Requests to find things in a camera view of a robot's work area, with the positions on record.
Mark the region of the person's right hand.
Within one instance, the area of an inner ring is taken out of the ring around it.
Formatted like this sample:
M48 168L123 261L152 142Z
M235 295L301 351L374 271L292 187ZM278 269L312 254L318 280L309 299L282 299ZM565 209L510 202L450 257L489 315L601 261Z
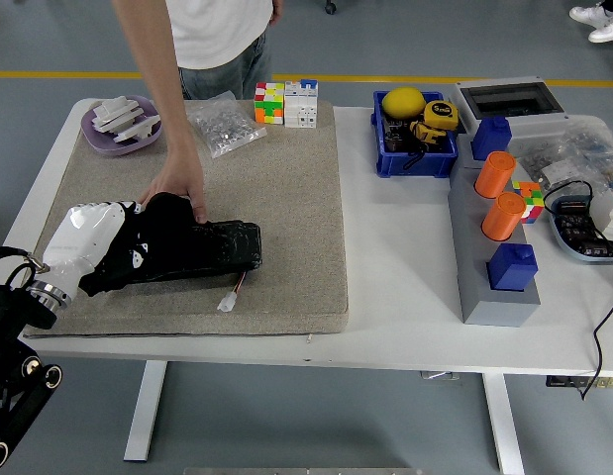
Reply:
M161 192L186 197L195 221L199 224L207 222L204 174L195 148L170 150L161 171L141 194L139 202L145 205Z

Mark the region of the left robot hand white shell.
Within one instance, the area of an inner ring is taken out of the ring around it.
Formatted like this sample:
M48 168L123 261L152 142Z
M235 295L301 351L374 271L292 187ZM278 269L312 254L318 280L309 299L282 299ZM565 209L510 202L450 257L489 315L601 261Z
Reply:
M109 258L124 271L139 269L145 261L148 246L129 244L115 257L111 250L119 232L126 230L130 238L139 236L134 229L136 217L144 207L136 202L104 202L77 205L68 210L43 253L49 270L41 275L44 291L55 292L63 303L74 299L82 277Z

